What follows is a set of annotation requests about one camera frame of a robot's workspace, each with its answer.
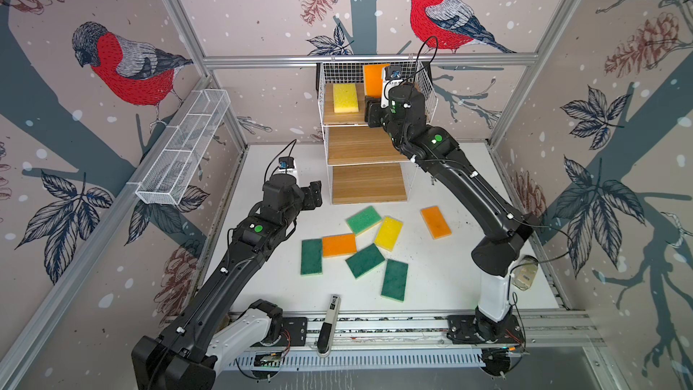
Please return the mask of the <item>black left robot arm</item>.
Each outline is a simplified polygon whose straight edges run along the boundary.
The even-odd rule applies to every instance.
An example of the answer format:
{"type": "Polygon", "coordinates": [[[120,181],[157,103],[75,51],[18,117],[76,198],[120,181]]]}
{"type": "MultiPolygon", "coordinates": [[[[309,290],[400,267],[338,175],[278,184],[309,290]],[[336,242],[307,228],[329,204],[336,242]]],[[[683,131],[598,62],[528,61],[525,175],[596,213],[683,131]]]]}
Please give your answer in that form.
{"type": "Polygon", "coordinates": [[[273,344],[282,331],[282,309],[257,300],[227,327],[231,306],[281,243],[297,218],[322,204],[321,182],[299,186],[276,173],[263,185],[263,198],[230,229],[227,252],[212,276],[159,336],[142,337],[132,350],[140,389],[211,389],[217,376],[256,343],[273,344]]]}

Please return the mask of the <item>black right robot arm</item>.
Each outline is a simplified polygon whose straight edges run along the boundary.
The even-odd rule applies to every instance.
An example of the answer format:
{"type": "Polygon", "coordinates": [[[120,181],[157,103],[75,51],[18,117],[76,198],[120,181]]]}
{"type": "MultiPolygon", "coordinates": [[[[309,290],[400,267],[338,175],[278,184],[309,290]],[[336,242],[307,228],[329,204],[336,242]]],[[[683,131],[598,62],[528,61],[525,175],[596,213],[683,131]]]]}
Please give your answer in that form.
{"type": "Polygon", "coordinates": [[[371,128],[382,128],[401,155],[443,184],[480,225],[484,236],[471,252],[481,271],[471,339],[496,342],[509,336],[515,326],[511,274],[520,266],[523,246],[539,220],[505,200],[448,131],[427,123],[425,97],[413,84],[396,85],[382,99],[367,97],[365,121],[371,128]]]}

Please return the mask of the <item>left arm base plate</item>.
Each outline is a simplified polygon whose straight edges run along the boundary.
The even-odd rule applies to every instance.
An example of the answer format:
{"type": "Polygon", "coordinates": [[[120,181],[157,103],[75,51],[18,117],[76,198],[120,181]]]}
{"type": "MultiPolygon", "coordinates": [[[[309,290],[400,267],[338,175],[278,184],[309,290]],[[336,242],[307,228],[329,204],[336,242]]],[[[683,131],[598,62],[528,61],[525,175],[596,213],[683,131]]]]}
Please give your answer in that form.
{"type": "Polygon", "coordinates": [[[263,348],[304,347],[307,335],[308,319],[306,317],[284,317],[277,338],[271,343],[260,342],[256,346],[263,348]]]}

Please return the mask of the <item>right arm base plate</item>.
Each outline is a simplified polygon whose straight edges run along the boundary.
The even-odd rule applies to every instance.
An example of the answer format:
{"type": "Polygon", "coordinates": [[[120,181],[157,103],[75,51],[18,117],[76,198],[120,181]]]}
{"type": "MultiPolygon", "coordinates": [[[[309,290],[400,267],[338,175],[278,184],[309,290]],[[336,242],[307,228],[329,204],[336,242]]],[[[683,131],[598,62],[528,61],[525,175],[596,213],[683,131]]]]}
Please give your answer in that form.
{"type": "Polygon", "coordinates": [[[495,322],[483,314],[449,315],[447,338],[456,345],[523,345],[525,337],[518,318],[509,312],[495,322]]]}

